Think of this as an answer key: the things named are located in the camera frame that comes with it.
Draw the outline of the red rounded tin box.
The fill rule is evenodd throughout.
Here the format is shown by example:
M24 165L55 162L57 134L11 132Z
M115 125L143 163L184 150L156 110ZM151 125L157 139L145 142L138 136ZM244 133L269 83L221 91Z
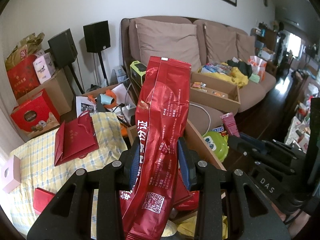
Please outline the red rounded tin box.
M33 208L37 215L46 208L48 203L55 197L55 193L37 187L34 191Z

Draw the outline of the gold crinkled gift bag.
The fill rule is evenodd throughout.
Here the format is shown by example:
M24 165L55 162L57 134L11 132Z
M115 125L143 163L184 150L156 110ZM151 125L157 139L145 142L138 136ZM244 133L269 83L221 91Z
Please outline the gold crinkled gift bag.
M31 54L35 54L36 52L38 52L41 49L41 43L44 37L44 33L39 33L39 35L32 33L27 37L21 39L4 61L6 71L14 68L17 64L19 64L22 60L24 60Z

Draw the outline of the red Collection gift box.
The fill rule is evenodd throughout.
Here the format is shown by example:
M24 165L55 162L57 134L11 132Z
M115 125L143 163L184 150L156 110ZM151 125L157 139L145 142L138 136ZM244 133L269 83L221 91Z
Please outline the red Collection gift box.
M60 125L60 115L44 89L15 107L10 116L29 139Z

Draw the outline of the left black speaker on stand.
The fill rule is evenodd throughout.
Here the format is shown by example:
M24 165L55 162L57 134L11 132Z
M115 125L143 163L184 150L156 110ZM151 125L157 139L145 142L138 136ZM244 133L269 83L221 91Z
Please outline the left black speaker on stand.
M79 79L72 66L73 62L75 62L78 57L78 51L76 49L71 30L67 29L53 36L48 40L48 44L57 67L59 69L64 67L69 68L79 91L83 94L84 89L82 85L80 85Z

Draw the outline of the dark red gift box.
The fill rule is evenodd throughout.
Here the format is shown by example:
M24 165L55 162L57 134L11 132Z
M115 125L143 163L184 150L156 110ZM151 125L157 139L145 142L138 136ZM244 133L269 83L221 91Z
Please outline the dark red gift box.
M37 59L35 55L29 55L11 70L7 76L15 96L19 99L40 85L33 62Z

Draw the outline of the green portable radio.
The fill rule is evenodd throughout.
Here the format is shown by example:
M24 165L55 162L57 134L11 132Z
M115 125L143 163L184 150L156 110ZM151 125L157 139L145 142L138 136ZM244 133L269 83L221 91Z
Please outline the green portable radio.
M133 61L130 64L131 77L139 87L142 87L145 81L146 70L147 67L140 61Z

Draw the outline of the open box with clutter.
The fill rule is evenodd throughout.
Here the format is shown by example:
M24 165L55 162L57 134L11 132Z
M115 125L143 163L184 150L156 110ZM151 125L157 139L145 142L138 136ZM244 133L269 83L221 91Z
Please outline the open box with clutter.
M136 105L130 95L131 85L123 83L99 88L75 97L77 117L87 111L90 115L98 112L110 112L117 115L124 127L135 124Z

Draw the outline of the dark red paper bags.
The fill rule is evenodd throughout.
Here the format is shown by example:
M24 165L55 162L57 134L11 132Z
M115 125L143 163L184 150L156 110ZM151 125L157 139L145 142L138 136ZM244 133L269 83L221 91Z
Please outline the dark red paper bags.
M55 134L54 166L85 158L98 150L92 117L85 111L76 119L62 123Z

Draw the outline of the small pink white box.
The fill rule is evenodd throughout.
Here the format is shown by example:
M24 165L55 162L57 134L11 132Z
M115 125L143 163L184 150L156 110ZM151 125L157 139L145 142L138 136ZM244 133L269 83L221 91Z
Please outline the small pink white box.
M48 81L55 73L55 66L50 53L45 53L39 56L33 66L40 84Z

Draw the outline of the Snickers pack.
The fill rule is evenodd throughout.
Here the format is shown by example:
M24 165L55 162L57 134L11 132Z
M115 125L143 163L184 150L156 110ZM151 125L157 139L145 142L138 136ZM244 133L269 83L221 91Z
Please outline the Snickers pack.
M219 127L212 129L213 132L218 132L218 133L221 133L224 130L225 130L224 126L219 126Z

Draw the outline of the pink tissue box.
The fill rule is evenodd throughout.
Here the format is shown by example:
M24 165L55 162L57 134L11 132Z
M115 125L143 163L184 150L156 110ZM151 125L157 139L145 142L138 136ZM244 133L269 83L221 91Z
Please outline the pink tissue box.
M1 189L10 193L21 184L21 160L13 155L1 170Z

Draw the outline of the red cartoon cat bag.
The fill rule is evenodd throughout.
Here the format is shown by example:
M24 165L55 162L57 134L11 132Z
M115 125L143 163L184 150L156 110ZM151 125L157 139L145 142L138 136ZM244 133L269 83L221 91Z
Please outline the red cartoon cat bag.
M181 172L178 171L173 208L177 211L193 211L199 207L199 191L189 191L185 187Z

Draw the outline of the cardboard tray on sofa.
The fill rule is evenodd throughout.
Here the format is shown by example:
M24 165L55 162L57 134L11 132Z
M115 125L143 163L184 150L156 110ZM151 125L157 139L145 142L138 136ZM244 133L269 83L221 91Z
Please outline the cardboard tray on sofa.
M191 74L190 101L233 114L241 105L236 85L199 73Z

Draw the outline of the green plastic kids case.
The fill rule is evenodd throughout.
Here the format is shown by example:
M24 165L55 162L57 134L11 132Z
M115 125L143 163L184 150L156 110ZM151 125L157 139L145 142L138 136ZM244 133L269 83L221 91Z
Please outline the green plastic kids case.
M219 161L223 162L228 154L228 136L222 136L218 132L207 132L203 136L205 142L211 148L212 152L217 156Z

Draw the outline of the orange white paper bag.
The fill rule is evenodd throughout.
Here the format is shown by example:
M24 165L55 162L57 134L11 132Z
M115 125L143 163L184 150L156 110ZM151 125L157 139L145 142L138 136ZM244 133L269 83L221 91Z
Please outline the orange white paper bag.
M264 80L267 62L257 56L250 56L247 62L252 68L252 75L249 80L259 83Z

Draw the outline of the red cosmetic tube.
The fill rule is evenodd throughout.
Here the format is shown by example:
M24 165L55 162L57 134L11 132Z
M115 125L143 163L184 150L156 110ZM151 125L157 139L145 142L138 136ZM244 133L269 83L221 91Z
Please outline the red cosmetic tube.
M240 134L235 122L234 114L232 112L223 114L222 116L220 116L220 118L223 122L223 125L228 135L240 137Z

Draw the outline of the large brown cardboard box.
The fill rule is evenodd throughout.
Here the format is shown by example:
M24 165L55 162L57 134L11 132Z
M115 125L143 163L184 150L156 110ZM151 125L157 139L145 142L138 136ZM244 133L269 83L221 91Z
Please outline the large brown cardboard box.
M49 80L17 99L17 103L19 105L22 104L43 89L47 92L60 115L64 115L72 110L74 94L63 69L57 70Z

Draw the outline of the cardboard tray box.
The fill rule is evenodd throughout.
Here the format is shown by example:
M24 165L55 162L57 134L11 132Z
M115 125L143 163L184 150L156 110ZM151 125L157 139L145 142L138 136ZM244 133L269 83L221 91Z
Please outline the cardboard tray box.
M189 150L196 151L201 160L205 160L218 169L225 170L221 161L219 161L219 159L215 156L211 148L207 145L203 137L189 120L186 123L183 137L185 139L187 148L189 148Z

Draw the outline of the beige cushion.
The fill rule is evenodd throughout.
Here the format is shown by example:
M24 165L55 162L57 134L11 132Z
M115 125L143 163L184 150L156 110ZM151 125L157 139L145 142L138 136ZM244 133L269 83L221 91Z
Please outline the beige cushion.
M236 34L236 47L238 58L247 62L251 56L255 56L255 37L244 34Z
M138 18L135 26L141 63L148 64L151 56L159 56L189 63L192 71L201 66L195 25Z
M205 24L204 38L209 62L227 62L233 57L237 57L236 32Z

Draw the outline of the long red foil packet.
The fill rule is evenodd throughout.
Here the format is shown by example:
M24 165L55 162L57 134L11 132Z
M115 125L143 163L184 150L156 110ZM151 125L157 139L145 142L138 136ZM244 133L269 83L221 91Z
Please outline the long red foil packet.
M120 193L125 239L160 239L178 178L177 141L189 112L191 65L152 56L136 108L138 174Z

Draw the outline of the brown sofa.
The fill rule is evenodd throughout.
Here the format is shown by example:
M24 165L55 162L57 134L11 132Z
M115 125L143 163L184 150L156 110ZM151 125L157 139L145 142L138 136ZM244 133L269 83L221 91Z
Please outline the brown sofa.
M199 68L201 68L202 66L208 63L216 63L214 61L209 62L207 59L207 50L206 50L206 43L204 38L205 24L215 25L218 27L226 28L228 31L234 31L236 33L248 35L245 31L239 28L234 28L222 23L217 23L217 22L207 21L202 19L192 21L186 17L178 17L178 16L145 16L145 17L138 17L138 18L144 18L147 20L154 20L154 21L160 21L160 22L168 22L168 23L178 23L178 24L187 23L187 24L195 25L197 40L199 44L200 60L201 60L201 66ZM137 36L137 31L135 26L136 19L138 18L132 18L132 19L124 18L120 22L121 48L123 53L124 66L127 72L130 71L131 62L140 61L140 49L139 49L138 36ZM197 72L198 69L196 71L191 70L191 73L198 73ZM248 85L246 85L245 87L239 88L241 105L237 113L242 113L254 107L256 104L258 104L260 101L264 99L266 94L272 88L274 88L275 85L276 85L276 78L269 73L265 73L264 80L260 81L259 83L255 83L249 80ZM208 106L205 106L196 102L191 101L190 103L191 103L191 106L189 108L188 119L201 134L204 134L208 130L211 130L217 126L222 125L222 120L220 116L223 115L224 112L221 112L217 109L210 108Z

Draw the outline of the yellow plastic bag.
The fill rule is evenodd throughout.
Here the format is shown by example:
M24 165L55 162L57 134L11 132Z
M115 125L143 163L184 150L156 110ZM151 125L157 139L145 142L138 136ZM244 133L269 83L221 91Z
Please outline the yellow plastic bag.
M239 88L248 85L249 78L242 74L237 67L231 67L228 65L204 65L197 71L199 74L214 77L226 81L228 83L237 85Z

